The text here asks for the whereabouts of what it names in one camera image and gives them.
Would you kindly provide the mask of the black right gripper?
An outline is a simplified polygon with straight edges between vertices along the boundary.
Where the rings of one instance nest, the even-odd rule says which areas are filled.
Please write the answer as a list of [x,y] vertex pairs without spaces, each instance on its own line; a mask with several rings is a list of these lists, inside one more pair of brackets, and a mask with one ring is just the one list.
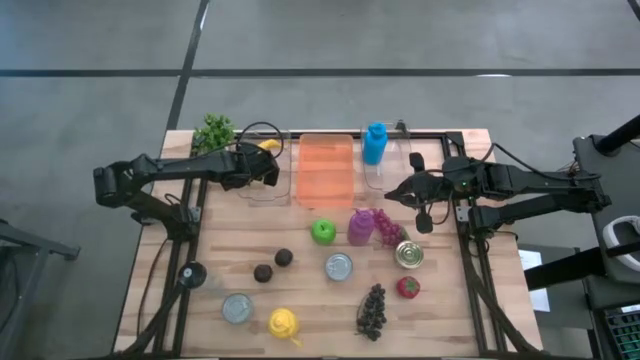
[[[435,173],[442,173],[442,170],[427,169],[420,153],[410,153],[409,162],[414,174],[404,179],[395,189],[386,192],[384,198],[417,210],[416,229],[421,234],[429,234],[435,226],[443,225],[449,219],[452,195],[446,189],[444,176],[435,176]],[[438,202],[445,203],[446,212],[441,220],[434,221],[431,210]]]

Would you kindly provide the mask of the red toy grape bunch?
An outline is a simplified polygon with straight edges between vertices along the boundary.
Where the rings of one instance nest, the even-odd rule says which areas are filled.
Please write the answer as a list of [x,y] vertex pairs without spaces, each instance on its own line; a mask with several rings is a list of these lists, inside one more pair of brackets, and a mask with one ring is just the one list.
[[409,239],[405,228],[398,223],[394,223],[383,209],[372,209],[371,213],[375,228],[381,235],[383,245],[396,247],[401,242]]

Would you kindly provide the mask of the magenta squeeze bottle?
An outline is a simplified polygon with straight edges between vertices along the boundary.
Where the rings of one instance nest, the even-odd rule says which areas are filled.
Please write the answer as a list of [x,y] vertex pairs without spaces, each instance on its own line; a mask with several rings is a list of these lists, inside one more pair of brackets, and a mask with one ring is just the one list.
[[350,218],[347,240],[352,246],[364,246],[375,229],[373,215],[368,210],[357,210]]

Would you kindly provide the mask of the blue squeeze bottle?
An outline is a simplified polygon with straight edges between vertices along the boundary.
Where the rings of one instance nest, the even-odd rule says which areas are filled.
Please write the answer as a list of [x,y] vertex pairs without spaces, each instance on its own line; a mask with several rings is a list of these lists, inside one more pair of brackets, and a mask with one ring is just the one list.
[[363,161],[366,165],[378,165],[385,152],[388,141],[386,125],[371,123],[363,136]]

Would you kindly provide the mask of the tin can gold lid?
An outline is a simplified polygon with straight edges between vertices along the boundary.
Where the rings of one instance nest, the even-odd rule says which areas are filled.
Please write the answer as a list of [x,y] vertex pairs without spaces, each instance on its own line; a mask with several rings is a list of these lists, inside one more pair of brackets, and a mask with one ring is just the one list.
[[416,269],[424,261],[423,248],[410,240],[400,242],[394,253],[396,263],[405,269]]

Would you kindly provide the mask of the red toy strawberry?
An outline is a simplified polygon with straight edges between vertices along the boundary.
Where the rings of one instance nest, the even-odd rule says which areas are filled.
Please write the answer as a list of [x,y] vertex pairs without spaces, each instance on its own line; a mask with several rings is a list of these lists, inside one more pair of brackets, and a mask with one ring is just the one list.
[[402,277],[396,282],[396,291],[403,298],[413,299],[420,293],[420,290],[420,282],[412,276]]

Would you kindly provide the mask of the tin can blue label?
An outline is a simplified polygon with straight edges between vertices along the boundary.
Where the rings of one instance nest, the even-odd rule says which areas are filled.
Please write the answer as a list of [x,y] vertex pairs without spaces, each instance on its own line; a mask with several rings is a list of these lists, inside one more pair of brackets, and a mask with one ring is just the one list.
[[353,271],[353,262],[345,253],[334,253],[325,262],[325,272],[332,281],[342,282],[349,278]]

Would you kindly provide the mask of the dark blue toy grape bunch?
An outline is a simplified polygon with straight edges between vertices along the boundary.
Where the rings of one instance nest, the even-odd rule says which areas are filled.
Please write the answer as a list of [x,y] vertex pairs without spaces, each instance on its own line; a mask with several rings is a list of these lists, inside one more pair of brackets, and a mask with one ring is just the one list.
[[361,301],[356,315],[356,333],[370,341],[380,339],[383,326],[387,323],[385,316],[386,290],[376,283]]

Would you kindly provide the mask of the tin can silver lid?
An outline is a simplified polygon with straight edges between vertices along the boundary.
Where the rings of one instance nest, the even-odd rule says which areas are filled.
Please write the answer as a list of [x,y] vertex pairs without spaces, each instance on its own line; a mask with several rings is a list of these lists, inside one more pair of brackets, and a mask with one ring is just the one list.
[[251,318],[253,308],[253,302],[247,295],[234,293],[225,298],[221,312],[227,322],[238,325]]

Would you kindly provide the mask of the yellow squeeze bottle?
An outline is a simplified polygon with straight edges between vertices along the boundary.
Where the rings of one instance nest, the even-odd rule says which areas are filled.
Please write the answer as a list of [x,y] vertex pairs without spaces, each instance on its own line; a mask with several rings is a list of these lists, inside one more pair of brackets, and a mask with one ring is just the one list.
[[272,336],[289,340],[298,347],[302,346],[302,342],[298,338],[300,330],[298,317],[288,308],[273,310],[270,314],[267,328]]

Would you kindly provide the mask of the clear plastic bin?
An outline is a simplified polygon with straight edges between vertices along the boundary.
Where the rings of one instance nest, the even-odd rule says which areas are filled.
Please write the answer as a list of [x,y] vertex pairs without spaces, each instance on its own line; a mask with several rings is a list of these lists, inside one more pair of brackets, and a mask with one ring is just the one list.
[[240,198],[247,200],[252,206],[274,206],[286,205],[289,202],[291,190],[291,170],[293,138],[288,129],[276,131],[266,124],[250,126],[246,132],[240,133],[242,142],[249,142],[258,145],[260,142],[275,139],[282,143],[280,149],[269,150],[277,156],[276,160],[280,167],[279,178],[275,187],[267,186],[262,182],[253,181],[248,186],[237,191]]
[[363,161],[363,136],[367,124],[361,127],[361,159],[363,175],[367,186],[375,191],[386,193],[395,189],[413,170],[409,165],[412,152],[410,131],[403,120],[395,123],[379,122],[386,125],[388,141],[382,160],[378,165],[366,165]]

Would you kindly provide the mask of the green potted plant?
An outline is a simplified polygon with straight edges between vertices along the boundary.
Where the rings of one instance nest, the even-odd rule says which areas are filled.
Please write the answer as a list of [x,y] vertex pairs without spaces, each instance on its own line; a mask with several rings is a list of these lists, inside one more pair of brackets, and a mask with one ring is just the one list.
[[215,151],[234,141],[234,125],[229,117],[206,113],[203,122],[201,128],[194,130],[193,148],[198,155]]

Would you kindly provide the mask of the orange plastic bin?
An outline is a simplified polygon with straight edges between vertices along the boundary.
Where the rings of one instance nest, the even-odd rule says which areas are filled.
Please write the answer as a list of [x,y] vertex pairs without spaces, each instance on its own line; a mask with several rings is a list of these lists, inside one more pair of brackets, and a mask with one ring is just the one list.
[[296,199],[301,206],[308,208],[352,206],[352,136],[323,133],[300,136]]

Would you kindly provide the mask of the green toy apple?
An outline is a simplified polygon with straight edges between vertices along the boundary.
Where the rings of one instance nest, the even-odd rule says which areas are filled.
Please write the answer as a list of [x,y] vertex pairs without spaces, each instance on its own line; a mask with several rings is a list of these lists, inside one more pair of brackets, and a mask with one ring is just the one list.
[[318,219],[311,226],[311,237],[316,244],[329,246],[336,237],[335,224],[328,219]]

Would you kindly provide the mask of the black side desk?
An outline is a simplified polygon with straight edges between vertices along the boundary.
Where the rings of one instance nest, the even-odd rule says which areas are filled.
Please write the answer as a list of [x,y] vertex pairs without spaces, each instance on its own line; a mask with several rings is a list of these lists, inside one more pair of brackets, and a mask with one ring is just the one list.
[[607,135],[591,135],[573,141],[579,168],[601,176],[600,182],[612,204],[592,216],[598,246],[596,263],[602,275],[586,279],[587,298],[596,320],[596,333],[602,338],[600,354],[617,360],[609,346],[604,311],[640,304],[640,272],[635,272],[615,255],[630,254],[640,261],[640,235],[628,223],[615,226],[621,245],[612,250],[602,236],[612,220],[640,216],[640,114]]

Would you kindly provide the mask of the grey headphones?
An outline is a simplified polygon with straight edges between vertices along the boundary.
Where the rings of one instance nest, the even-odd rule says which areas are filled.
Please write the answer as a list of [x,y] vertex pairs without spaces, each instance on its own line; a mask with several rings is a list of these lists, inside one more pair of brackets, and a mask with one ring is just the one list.
[[[627,216],[616,218],[612,220],[609,224],[607,224],[602,230],[602,236],[607,245],[608,250],[612,250],[614,247],[621,245],[615,233],[615,226],[622,223],[630,224],[634,229],[634,231],[638,235],[640,235],[640,216],[627,215]],[[640,272],[640,261],[635,259],[632,255],[630,254],[615,255],[615,258],[619,262],[621,262],[623,265],[625,265],[627,268],[635,272]]]

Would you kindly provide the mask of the grey metal stand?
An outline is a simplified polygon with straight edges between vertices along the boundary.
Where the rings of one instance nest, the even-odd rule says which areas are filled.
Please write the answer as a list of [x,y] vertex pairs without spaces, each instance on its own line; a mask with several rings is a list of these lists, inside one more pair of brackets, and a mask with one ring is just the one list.
[[49,240],[0,219],[0,360],[10,360],[50,255],[76,260],[78,246]]

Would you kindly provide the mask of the backlit keyboard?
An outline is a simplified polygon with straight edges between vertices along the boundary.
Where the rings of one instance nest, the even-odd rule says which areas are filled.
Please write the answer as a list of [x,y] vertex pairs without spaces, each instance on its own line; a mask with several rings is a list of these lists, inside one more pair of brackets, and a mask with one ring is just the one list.
[[617,360],[640,360],[640,304],[604,311],[609,346]]

